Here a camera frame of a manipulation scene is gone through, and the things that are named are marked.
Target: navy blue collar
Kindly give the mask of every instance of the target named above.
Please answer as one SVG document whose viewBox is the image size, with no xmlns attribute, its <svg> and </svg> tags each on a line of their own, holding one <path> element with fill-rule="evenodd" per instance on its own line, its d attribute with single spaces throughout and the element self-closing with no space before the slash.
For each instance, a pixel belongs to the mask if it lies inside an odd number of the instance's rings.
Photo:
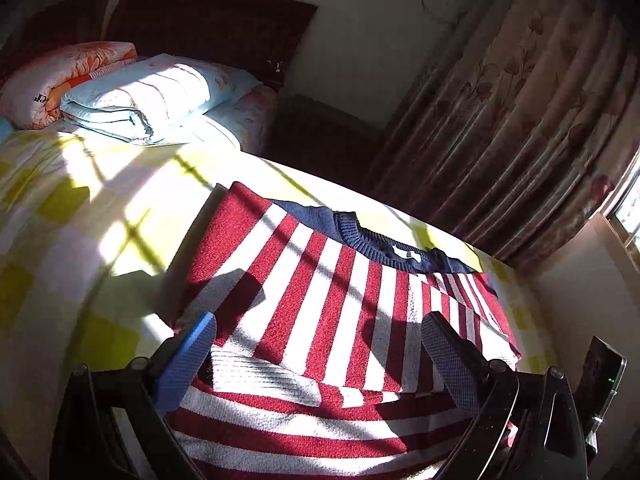
<svg viewBox="0 0 640 480">
<path fill-rule="evenodd" d="M 356 213 L 334 212 L 334 220 L 338 232 L 345 245 L 364 254 L 369 260 L 384 266 L 393 267 L 405 272 L 429 274 L 431 272 L 476 272 L 457 258 L 449 258 L 443 251 L 433 248 L 423 251 L 408 244 L 403 244 L 380 233 L 363 228 L 358 222 Z M 403 258 L 394 251 L 394 247 L 407 253 L 420 256 L 420 262 L 414 258 Z"/>
</svg>

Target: bedspread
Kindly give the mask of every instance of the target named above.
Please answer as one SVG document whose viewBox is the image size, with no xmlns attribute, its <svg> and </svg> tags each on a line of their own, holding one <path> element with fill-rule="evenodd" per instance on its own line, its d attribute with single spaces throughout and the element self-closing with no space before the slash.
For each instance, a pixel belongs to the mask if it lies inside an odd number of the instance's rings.
<svg viewBox="0 0 640 480">
<path fill-rule="evenodd" d="M 168 301 L 176 255 L 203 206 L 236 180 L 265 197 L 355 211 L 363 227 L 487 272 L 523 355 L 518 368 L 555 362 L 526 280 L 356 192 L 206 144 L 17 132 L 0 144 L 0 352 L 10 356 L 0 364 L 0 426 L 41 478 L 73 364 L 123 367 L 171 335 L 155 312 Z"/>
</svg>

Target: wooden furniture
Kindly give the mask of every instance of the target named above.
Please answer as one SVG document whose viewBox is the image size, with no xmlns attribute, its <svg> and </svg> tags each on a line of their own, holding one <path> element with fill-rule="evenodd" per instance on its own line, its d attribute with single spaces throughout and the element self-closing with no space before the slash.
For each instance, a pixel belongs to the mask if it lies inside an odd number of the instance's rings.
<svg viewBox="0 0 640 480">
<path fill-rule="evenodd" d="M 278 90 L 315 5 L 295 0 L 120 0 L 106 40 L 242 68 Z"/>
<path fill-rule="evenodd" d="M 0 50 L 0 88 L 22 65 L 61 46 L 100 39 L 109 0 L 63 0 L 29 19 Z"/>
<path fill-rule="evenodd" d="M 303 95 L 280 102 L 265 158 L 361 190 L 381 132 Z"/>
</svg>

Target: ribbed neckline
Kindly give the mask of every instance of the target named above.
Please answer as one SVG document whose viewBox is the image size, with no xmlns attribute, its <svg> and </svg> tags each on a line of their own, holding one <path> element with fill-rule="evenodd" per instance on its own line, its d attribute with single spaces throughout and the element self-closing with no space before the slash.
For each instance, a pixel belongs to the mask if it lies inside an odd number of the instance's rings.
<svg viewBox="0 0 640 480">
<path fill-rule="evenodd" d="M 399 256 L 398 259 L 391 258 L 379 247 L 385 246 L 389 251 L 393 251 L 393 246 L 395 246 L 403 251 L 413 251 L 414 253 L 420 254 L 420 256 L 426 260 L 429 260 L 432 255 L 427 251 L 403 244 L 402 242 L 362 227 L 360 222 L 358 222 L 356 213 L 334 212 L 334 219 L 345 245 L 363 254 L 369 260 L 384 266 L 393 267 L 397 270 L 404 270 L 405 272 L 426 274 L 426 272 L 420 268 L 421 264 L 416 260 L 404 260 L 400 259 Z"/>
</svg>

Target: light blue folded quilt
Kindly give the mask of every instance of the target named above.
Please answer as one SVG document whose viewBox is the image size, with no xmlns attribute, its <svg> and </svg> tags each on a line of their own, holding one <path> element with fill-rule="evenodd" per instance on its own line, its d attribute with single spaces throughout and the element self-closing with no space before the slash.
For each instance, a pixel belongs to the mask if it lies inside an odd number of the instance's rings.
<svg viewBox="0 0 640 480">
<path fill-rule="evenodd" d="M 245 70 L 159 54 L 79 84 L 60 103 L 73 124 L 135 144 L 155 144 L 172 128 L 260 82 Z"/>
</svg>

